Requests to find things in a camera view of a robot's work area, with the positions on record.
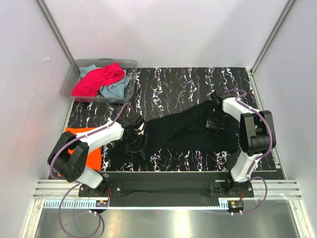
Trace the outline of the black polo shirt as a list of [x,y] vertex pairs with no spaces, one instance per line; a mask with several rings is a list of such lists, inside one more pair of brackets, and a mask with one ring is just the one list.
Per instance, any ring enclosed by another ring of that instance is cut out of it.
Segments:
[[201,152],[235,153],[238,151],[238,122],[232,116],[224,117],[224,129],[207,125],[213,116],[215,103],[211,100],[184,110],[146,122],[144,158],[149,159],[160,149]]

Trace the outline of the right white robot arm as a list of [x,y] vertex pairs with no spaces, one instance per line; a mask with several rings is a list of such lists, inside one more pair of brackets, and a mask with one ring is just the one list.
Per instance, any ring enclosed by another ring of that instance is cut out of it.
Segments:
[[276,146],[276,137],[272,113],[259,111],[242,102],[246,96],[244,90],[233,89],[242,95],[223,96],[215,92],[211,100],[215,108],[207,120],[209,132],[217,133],[224,130],[225,117],[231,116],[239,122],[239,144],[241,152],[234,167],[224,182],[210,183],[211,197],[239,197],[252,191],[251,174],[258,162],[267,156]]

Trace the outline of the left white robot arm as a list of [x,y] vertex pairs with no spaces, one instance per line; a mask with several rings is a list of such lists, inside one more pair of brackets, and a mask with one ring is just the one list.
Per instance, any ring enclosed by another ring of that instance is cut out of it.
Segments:
[[138,113],[110,120],[92,130],[74,134],[64,132],[51,154],[48,164],[68,182],[81,184],[80,196],[105,196],[110,191],[108,176],[87,166],[88,155],[108,143],[114,143],[110,155],[119,162],[134,159],[142,162],[145,145],[145,120]]

